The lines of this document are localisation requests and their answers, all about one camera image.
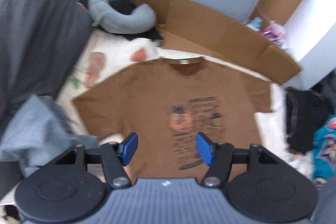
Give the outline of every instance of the black garment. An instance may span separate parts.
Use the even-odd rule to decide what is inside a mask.
[[[110,5],[114,10],[117,12],[123,14],[123,15],[130,15],[134,9],[137,7],[135,4],[131,3],[130,0],[115,0],[111,1]],[[143,33],[137,33],[137,34],[115,34],[115,35],[121,35],[125,37],[127,40],[131,41],[135,38],[142,37],[142,38],[148,38],[152,41],[161,41],[162,36],[160,33],[155,29],[151,29],[147,32]]]
[[[312,90],[287,89],[287,142],[290,148],[307,153],[313,148],[314,132],[334,114],[331,102]]]

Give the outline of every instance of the brown t-shirt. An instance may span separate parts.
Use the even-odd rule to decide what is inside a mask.
[[[271,112],[270,83],[203,58],[158,59],[132,65],[77,97],[92,135],[136,132],[131,178],[197,177],[208,167],[195,135],[237,148],[260,143],[255,112]],[[234,167],[231,175],[244,171]]]

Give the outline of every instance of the circular mount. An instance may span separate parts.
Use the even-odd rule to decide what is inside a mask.
[[[104,184],[94,175],[69,166],[40,170],[18,186],[17,207],[36,223],[69,223],[92,214],[105,198]]]
[[[112,181],[115,187],[124,187],[129,183],[129,179],[126,177],[117,177]]]
[[[208,187],[216,187],[221,183],[217,177],[207,177],[204,179],[204,184]]]
[[[302,175],[251,175],[227,186],[230,204],[249,218],[265,223],[291,223],[309,218],[317,202],[315,186]]]

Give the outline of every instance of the cardboard box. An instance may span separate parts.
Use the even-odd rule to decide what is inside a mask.
[[[278,84],[300,72],[299,65],[272,42],[238,21],[189,0],[132,0],[157,14],[162,47],[210,55],[249,68]]]

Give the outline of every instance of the gray blanket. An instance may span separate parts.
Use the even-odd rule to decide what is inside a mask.
[[[0,161],[19,161],[27,177],[78,143],[85,148],[99,147],[96,137],[72,133],[62,108],[51,97],[32,95],[4,132]]]

